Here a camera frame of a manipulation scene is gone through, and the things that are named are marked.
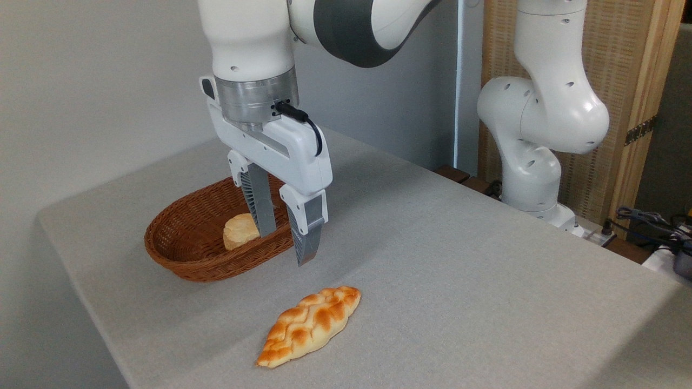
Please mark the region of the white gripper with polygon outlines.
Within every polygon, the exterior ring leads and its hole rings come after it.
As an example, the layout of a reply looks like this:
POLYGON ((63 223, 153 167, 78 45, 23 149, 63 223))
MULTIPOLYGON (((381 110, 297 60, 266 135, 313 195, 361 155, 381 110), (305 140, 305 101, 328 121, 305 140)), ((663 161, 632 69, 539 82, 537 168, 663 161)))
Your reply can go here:
POLYGON ((287 205, 297 263, 308 263, 318 253, 322 226, 328 222, 323 189, 332 182, 332 169, 326 140, 318 153, 313 128, 286 116, 267 123, 232 123, 223 117, 216 82, 200 77, 199 83, 218 138, 232 149, 228 163, 233 182, 242 190, 259 235, 276 230, 270 173, 288 184, 280 188, 280 197, 287 205))

